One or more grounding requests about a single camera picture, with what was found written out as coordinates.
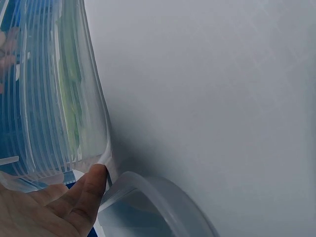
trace hand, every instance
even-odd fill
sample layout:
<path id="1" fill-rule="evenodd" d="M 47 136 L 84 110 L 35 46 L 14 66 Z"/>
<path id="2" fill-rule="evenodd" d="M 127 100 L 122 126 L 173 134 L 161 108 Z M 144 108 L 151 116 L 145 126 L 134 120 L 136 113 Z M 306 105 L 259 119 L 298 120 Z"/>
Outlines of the hand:
<path id="1" fill-rule="evenodd" d="M 0 32 L 0 94 L 3 93 L 3 76 L 16 61 L 14 52 L 16 49 L 18 32 L 18 27 L 12 27 L 8 31 L 7 36 L 4 32 Z"/>
<path id="2" fill-rule="evenodd" d="M 25 194 L 0 184 L 0 237 L 86 237 L 106 177 L 106 167 L 95 164 L 69 190 L 57 184 Z"/>

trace transparent plastic sheet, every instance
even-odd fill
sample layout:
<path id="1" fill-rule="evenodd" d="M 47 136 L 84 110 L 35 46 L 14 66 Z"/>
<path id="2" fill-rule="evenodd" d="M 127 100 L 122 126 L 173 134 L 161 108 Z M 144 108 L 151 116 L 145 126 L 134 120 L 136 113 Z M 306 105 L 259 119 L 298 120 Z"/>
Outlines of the transparent plastic sheet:
<path id="1" fill-rule="evenodd" d="M 72 182 L 72 170 L 86 172 L 111 153 L 83 7 L 0 2 L 0 179 L 9 188 Z"/>

